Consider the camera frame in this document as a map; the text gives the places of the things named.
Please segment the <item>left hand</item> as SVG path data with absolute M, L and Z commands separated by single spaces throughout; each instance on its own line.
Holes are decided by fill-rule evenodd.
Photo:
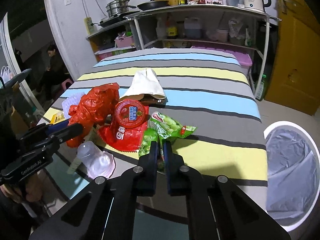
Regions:
M 2 193 L 11 198 L 16 203 L 21 202 L 38 202 L 43 195 L 42 182 L 37 174 L 32 175 L 24 187 L 11 187 L 9 185 L 1 185 Z

